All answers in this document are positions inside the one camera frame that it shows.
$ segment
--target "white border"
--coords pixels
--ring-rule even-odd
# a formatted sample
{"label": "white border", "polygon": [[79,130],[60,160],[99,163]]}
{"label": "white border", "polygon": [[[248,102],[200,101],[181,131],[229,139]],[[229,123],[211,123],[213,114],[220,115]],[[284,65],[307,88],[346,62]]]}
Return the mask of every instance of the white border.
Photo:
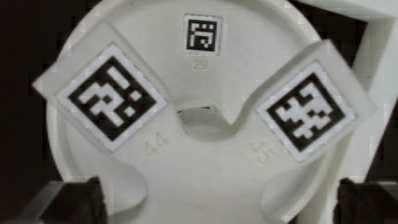
{"label": "white border", "polygon": [[[78,86],[81,85],[83,81],[90,77],[92,73],[102,66],[102,63],[108,61],[110,57],[115,57],[120,65],[124,66],[136,82],[140,83],[140,85],[156,101],[149,111],[145,112],[145,114],[141,115],[141,117],[138,118],[138,120],[134,121],[134,123],[131,124],[131,126],[127,127],[127,129],[124,130],[124,132],[120,133],[120,135],[113,141],[108,140],[108,137],[104,136],[95,124],[92,123],[86,116],[83,115],[83,113],[81,113],[78,107],[74,106],[74,104],[69,100],[69,97],[67,97],[69,94],[72,93],[72,91],[76,90]],[[115,149],[118,148],[118,146],[122,145],[122,143],[126,142],[126,140],[129,139],[131,135],[141,128],[145,122],[150,120],[150,118],[154,117],[156,113],[159,112],[159,110],[163,109],[163,107],[166,105],[165,98],[163,98],[161,94],[157,93],[152,84],[145,80],[145,77],[143,77],[133,63],[129,62],[127,57],[124,56],[124,53],[122,53],[120,49],[117,48],[115,44],[111,44],[104,48],[99,56],[92,60],[88,66],[85,67],[76,78],[69,81],[67,86],[63,87],[63,89],[58,92],[56,99],[63,105],[67,112],[70,112],[72,116],[78,118],[78,121],[81,122],[83,127],[90,130],[94,138],[101,141],[106,149],[113,152]]]}
{"label": "white border", "polygon": [[[284,134],[284,131],[280,130],[280,127],[278,127],[266,111],[268,111],[268,108],[273,106],[275,102],[278,101],[278,99],[285,96],[291,89],[301,83],[303,79],[309,77],[310,74],[314,74],[317,79],[319,79],[319,82],[323,84],[323,87],[326,89],[330,97],[332,97],[332,99],[335,101],[335,104],[339,106],[339,109],[342,111],[344,119],[339,121],[339,123],[333,125],[332,129],[325,132],[321,137],[314,140],[314,142],[307,146],[305,150],[300,152],[300,150],[296,149],[294,144],[289,141],[289,138]],[[314,151],[319,150],[319,146],[328,142],[330,138],[333,137],[333,135],[337,134],[340,129],[348,126],[348,124],[355,120],[355,113],[353,113],[351,108],[348,107],[348,105],[344,103],[344,99],[342,99],[340,94],[337,92],[337,89],[332,85],[332,82],[330,82],[328,77],[326,77],[326,72],[323,71],[321,65],[317,64],[317,62],[312,62],[312,64],[309,64],[309,66],[305,66],[305,69],[298,72],[296,76],[287,81],[282,88],[269,95],[269,98],[264,101],[264,103],[259,105],[255,111],[257,111],[259,117],[262,118],[262,120],[268,124],[271,132],[277,136],[277,139],[278,139],[278,141],[280,141],[280,143],[282,143],[296,161],[301,162],[307,159],[307,157],[310,156],[310,154],[314,153]]]}
{"label": "white border", "polygon": [[[197,19],[202,21],[216,22],[216,33],[214,33],[214,52],[209,51],[197,51],[186,49],[186,44],[188,44],[188,20]],[[220,34],[221,34],[221,18],[218,16],[204,16],[204,15],[195,15],[195,14],[184,14],[182,18],[182,35],[184,35],[184,41],[182,41],[182,52],[186,56],[218,56],[220,55]]]}

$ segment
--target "white plastic part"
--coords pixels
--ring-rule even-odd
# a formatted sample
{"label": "white plastic part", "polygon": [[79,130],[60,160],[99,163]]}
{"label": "white plastic part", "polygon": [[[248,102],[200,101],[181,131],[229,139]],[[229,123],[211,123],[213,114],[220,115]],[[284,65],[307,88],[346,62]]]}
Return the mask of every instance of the white plastic part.
{"label": "white plastic part", "polygon": [[[182,54],[181,30],[186,14],[223,18],[220,56],[198,57]],[[108,188],[104,193],[110,214],[126,210],[113,215],[110,221],[264,223],[264,216],[266,220],[285,222],[317,190],[332,152],[325,158],[301,166],[289,153],[273,149],[278,147],[268,147],[268,138],[273,139],[273,144],[278,144],[271,132],[261,137],[248,133],[236,135],[236,142],[230,144],[225,141],[229,135],[220,135],[213,139],[211,135],[205,136],[209,126],[204,125],[197,130],[197,122],[189,123],[193,129],[188,131],[198,136],[175,140],[188,132],[181,131],[175,113],[188,110],[195,110],[188,112],[188,116],[197,116],[197,113],[207,116],[207,112],[214,113],[225,121],[209,115],[209,121],[218,122],[209,130],[225,130],[223,124],[230,124],[237,118],[255,87],[273,76],[309,43],[317,40],[301,15],[287,2],[275,0],[134,1],[133,5],[129,1],[102,1],[76,28],[62,52],[65,57],[72,57],[72,51],[67,50],[104,20],[133,46],[145,64],[150,65],[163,82],[156,87],[161,89],[165,86],[166,91],[161,92],[173,105],[173,108],[165,108],[156,115],[157,120],[168,120],[166,125],[157,126],[156,122],[149,122],[143,128],[150,131],[136,132],[134,141],[131,140],[115,150],[111,159],[108,156],[104,159],[111,160],[115,167],[108,173],[124,166],[115,165],[117,163],[127,164],[131,170],[136,169],[143,176],[149,196],[140,211],[126,210],[140,204],[145,196],[145,190],[138,190],[138,194],[134,192],[143,186],[140,177],[131,179],[136,179],[131,186],[138,183],[133,190],[126,190],[126,182],[115,184],[118,187],[113,189]],[[209,111],[197,109],[200,107],[209,107]],[[49,141],[63,179],[76,181],[92,175],[106,176],[104,171],[95,168],[101,167],[101,153],[92,147],[92,142],[79,135],[76,125],[70,126],[63,117],[58,117],[54,108],[49,107],[47,111]],[[126,195],[126,200],[120,197],[111,199],[111,191],[117,190],[117,193],[122,192]]]}
{"label": "white plastic part", "polygon": [[298,1],[367,22],[353,72],[374,102],[376,112],[339,143],[326,179],[298,217],[300,224],[332,224],[339,180],[349,177],[356,183],[364,181],[396,104],[398,2],[390,0]]}

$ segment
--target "dark background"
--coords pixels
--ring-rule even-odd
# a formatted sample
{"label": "dark background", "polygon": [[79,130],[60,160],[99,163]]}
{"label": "dark background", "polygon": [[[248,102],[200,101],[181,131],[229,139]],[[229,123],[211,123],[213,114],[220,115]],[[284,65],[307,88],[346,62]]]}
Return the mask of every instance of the dark background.
{"label": "dark background", "polygon": [[[31,81],[51,65],[97,0],[1,0],[0,7],[0,222],[14,218],[51,180],[60,180],[46,137],[46,103]],[[296,3],[351,63],[365,23]],[[367,180],[398,181],[396,118]]]}

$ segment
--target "black and white square pattern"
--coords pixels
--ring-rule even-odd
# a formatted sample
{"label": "black and white square pattern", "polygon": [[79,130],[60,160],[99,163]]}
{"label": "black and white square pattern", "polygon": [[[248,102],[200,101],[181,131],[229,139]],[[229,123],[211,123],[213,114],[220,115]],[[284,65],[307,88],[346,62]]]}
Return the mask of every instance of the black and white square pattern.
{"label": "black and white square pattern", "polygon": [[69,82],[58,100],[113,151],[166,104],[115,45]]}
{"label": "black and white square pattern", "polygon": [[296,159],[305,159],[355,120],[317,63],[305,68],[271,95],[257,113]]}
{"label": "black and white square pattern", "polygon": [[184,53],[216,56],[220,53],[221,19],[214,16],[184,15]]}

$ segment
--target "white plastic object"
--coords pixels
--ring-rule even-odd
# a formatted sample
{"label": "white plastic object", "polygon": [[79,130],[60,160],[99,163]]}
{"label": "white plastic object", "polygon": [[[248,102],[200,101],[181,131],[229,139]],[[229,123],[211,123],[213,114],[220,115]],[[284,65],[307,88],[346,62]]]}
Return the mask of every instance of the white plastic object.
{"label": "white plastic object", "polygon": [[298,217],[300,224],[332,224],[339,180],[348,177],[356,183],[364,181],[396,104],[398,2],[388,0],[298,1],[367,22],[353,72],[376,112],[340,141],[326,179]]}
{"label": "white plastic object", "polygon": [[[168,101],[173,104],[173,109],[166,110],[165,108],[165,112],[163,114],[157,114],[156,119],[159,120],[168,118],[168,124],[175,125],[179,122],[173,117],[177,111],[186,112],[186,109],[189,108],[211,108],[214,105],[220,110],[220,113],[214,114],[221,114],[220,117],[225,118],[223,123],[232,123],[252,90],[273,75],[277,69],[307,46],[307,43],[312,42],[310,38],[316,35],[309,26],[307,28],[301,28],[301,25],[294,24],[294,19],[301,16],[296,14],[293,8],[285,9],[284,6],[289,6],[289,4],[280,1],[252,1],[248,3],[207,1],[205,7],[200,7],[202,3],[198,4],[193,1],[141,1],[134,2],[133,6],[129,6],[129,2],[122,2],[120,6],[115,6],[113,4],[117,5],[117,3],[111,2],[110,7],[122,9],[118,9],[117,13],[111,13],[111,15],[104,13],[104,17],[108,16],[108,23],[115,27],[115,32],[118,32],[118,35],[124,37],[124,41],[140,53],[138,55],[143,58],[145,64],[150,64],[149,67],[152,68],[152,71],[159,76],[157,79],[163,82],[157,82],[156,88],[161,89],[161,86],[165,86],[165,91],[159,92],[163,92],[163,94],[168,92],[168,95],[165,95]],[[145,15],[140,14],[141,9],[138,10],[136,7],[145,9]],[[195,56],[186,57],[182,54],[182,32],[179,32],[179,30],[182,30],[182,22],[175,23],[175,19],[182,21],[182,16],[186,13],[191,15],[216,15],[223,19],[227,18],[227,20],[221,22],[221,36],[227,37],[227,40],[223,39],[220,42],[220,54],[225,54],[223,57],[221,55],[220,57],[213,58],[202,58]],[[143,19],[147,15],[152,15],[150,20]],[[156,32],[152,29],[145,30],[145,27],[157,27],[156,31],[163,31],[161,38],[157,35],[152,35]],[[241,41],[245,37],[253,39],[250,44]],[[269,48],[275,46],[275,42],[280,42],[282,44],[277,49],[278,51],[269,58],[268,52]],[[63,51],[63,55],[65,57],[72,57],[72,51],[69,54],[67,51]],[[230,76],[230,73],[243,74],[245,76]],[[60,151],[62,154],[58,155],[56,148],[53,149],[60,171],[72,171],[72,173],[65,173],[63,177],[67,178],[67,176],[72,175],[72,178],[76,178],[79,176],[90,176],[97,174],[97,170],[90,167],[88,164],[97,164],[94,166],[99,166],[101,164],[94,159],[97,157],[97,149],[95,147],[92,148],[92,144],[86,142],[86,139],[81,138],[74,128],[69,127],[63,122],[65,121],[62,118],[49,120],[49,126],[54,124],[54,126],[49,127],[54,128],[51,129],[54,131],[51,144],[53,146],[60,147],[60,149],[63,148]],[[200,223],[202,219],[205,219],[209,222],[220,223],[230,219],[236,223],[246,222],[246,220],[252,221],[252,223],[262,223],[261,212],[257,211],[259,205],[255,204],[259,203],[261,197],[253,197],[253,192],[262,192],[264,195],[268,193],[268,195],[271,194],[271,196],[275,196],[273,200],[268,200],[269,197],[262,198],[262,208],[266,208],[268,215],[275,217],[277,220],[287,221],[310,198],[316,185],[321,182],[321,177],[328,167],[326,159],[316,161],[310,166],[301,166],[294,160],[277,159],[287,158],[289,154],[284,152],[282,156],[282,151],[275,152],[273,149],[266,147],[262,136],[257,137],[257,140],[250,141],[248,143],[246,140],[252,138],[250,134],[237,137],[234,136],[241,141],[237,141],[237,144],[227,144],[225,141],[213,142],[209,141],[211,139],[205,139],[205,137],[211,136],[205,136],[205,131],[200,131],[202,128],[198,128],[198,131],[193,130],[193,134],[198,134],[198,136],[195,136],[198,137],[195,138],[195,143],[188,144],[188,142],[177,142],[173,140],[177,138],[172,136],[186,135],[184,132],[181,132],[177,128],[172,129],[172,125],[161,125],[161,128],[166,128],[166,131],[161,131],[159,126],[154,126],[154,124],[156,121],[149,122],[145,125],[145,130],[150,130],[150,133],[143,134],[141,132],[136,132],[133,138],[138,139],[138,141],[131,140],[131,142],[120,146],[120,148],[115,150],[115,153],[111,154],[111,157],[117,159],[117,161],[122,161],[122,163],[133,165],[133,167],[138,169],[138,172],[143,174],[149,190],[149,199],[145,201],[141,213],[138,214],[136,219],[131,217],[127,218],[127,214],[131,214],[129,211],[129,213],[124,212],[117,214],[115,217],[118,222],[133,223],[141,221],[143,223],[150,223],[156,222],[157,219],[166,222],[181,222],[186,219],[189,223]],[[179,148],[172,151],[172,149],[177,148],[173,145],[189,149],[181,151]],[[245,153],[239,154],[241,152],[236,150],[227,151],[225,148],[234,148],[236,150],[246,148],[248,152],[245,151]],[[287,170],[293,167],[282,167],[282,165],[289,163],[287,161],[294,161],[291,164],[296,164],[296,170],[277,177],[275,170],[280,168]],[[284,185],[284,188],[278,188],[277,192],[266,192],[262,190],[266,181],[266,189],[271,189],[271,191],[275,186]],[[294,185],[298,185],[300,182],[305,184],[300,189],[294,189]],[[136,204],[136,202],[138,200],[131,204],[118,203],[118,207],[113,208],[111,201],[108,201],[110,212],[124,210],[127,206]],[[213,210],[202,213],[202,210],[189,205],[195,205],[205,209],[213,208]]]}

